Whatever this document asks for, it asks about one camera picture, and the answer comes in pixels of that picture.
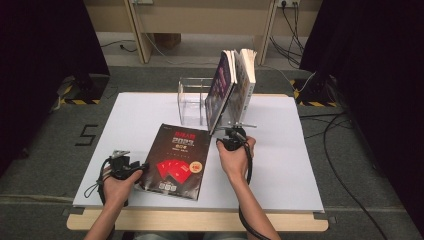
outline clear plastic stand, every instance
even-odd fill
[[[205,99],[212,78],[180,78],[178,84],[178,109],[181,125],[207,126]]]

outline person's left hand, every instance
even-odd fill
[[[118,180],[114,177],[106,177],[104,179],[103,191],[105,194],[105,205],[114,205],[123,207],[128,199],[134,183],[140,179],[143,174],[142,170],[134,172],[126,180]]]

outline hazard tape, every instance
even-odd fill
[[[62,104],[88,105],[99,104],[100,100],[62,99]]]
[[[299,92],[300,89],[295,87],[296,81],[295,80],[290,80],[290,84],[293,86],[294,88],[294,99],[296,101],[297,104],[301,105],[301,106],[313,106],[313,107],[336,107],[337,104],[331,100],[331,97],[328,96],[328,98],[330,98],[329,100],[324,100],[324,101],[310,101],[308,99],[308,101],[306,101],[306,99],[304,99],[304,96],[302,95],[302,92]]]

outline book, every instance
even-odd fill
[[[243,123],[256,84],[256,52],[251,49],[221,52],[211,88],[205,100],[206,120],[212,135],[226,113],[227,125]]]
[[[222,51],[211,87],[205,99],[206,122],[210,135],[215,132],[234,85],[237,83],[234,66],[234,51]]]
[[[230,97],[229,111],[233,123],[243,123],[249,102],[256,84],[255,77],[256,52],[251,49],[234,51],[234,65],[237,84]]]
[[[136,189],[197,200],[210,141],[206,130],[162,124]]]

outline black book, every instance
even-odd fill
[[[147,155],[150,168],[137,187],[197,200],[210,141],[206,130],[162,124]]]

